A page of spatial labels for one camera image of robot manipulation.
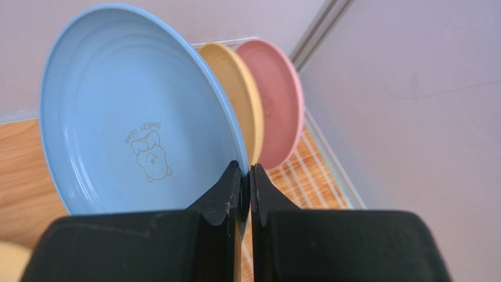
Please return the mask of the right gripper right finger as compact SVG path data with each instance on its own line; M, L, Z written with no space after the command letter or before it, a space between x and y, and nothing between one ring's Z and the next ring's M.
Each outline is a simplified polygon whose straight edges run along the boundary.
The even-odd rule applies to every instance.
M279 238L274 230L277 222L269 217L279 210L297 210L299 207L272 184L261 164L251 166L249 189L254 280L280 281L276 264L280 257Z

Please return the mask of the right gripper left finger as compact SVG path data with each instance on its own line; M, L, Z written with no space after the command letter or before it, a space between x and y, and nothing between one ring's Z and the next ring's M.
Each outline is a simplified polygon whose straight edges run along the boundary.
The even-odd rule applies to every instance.
M195 281L240 281L241 170L231 161L220 179L188 208L200 214L196 229Z

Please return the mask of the blue plate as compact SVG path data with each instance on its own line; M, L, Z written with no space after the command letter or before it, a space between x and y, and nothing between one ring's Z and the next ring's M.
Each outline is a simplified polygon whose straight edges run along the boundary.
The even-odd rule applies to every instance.
M101 4L58 35L39 93L42 148L71 215L184 209L237 161L241 127L198 52L155 15Z

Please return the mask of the cream yellow plate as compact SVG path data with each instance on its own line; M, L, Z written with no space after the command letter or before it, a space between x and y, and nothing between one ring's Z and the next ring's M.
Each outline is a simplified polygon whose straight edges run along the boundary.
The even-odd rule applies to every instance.
M20 281L32 250L10 242L1 242L1 282Z

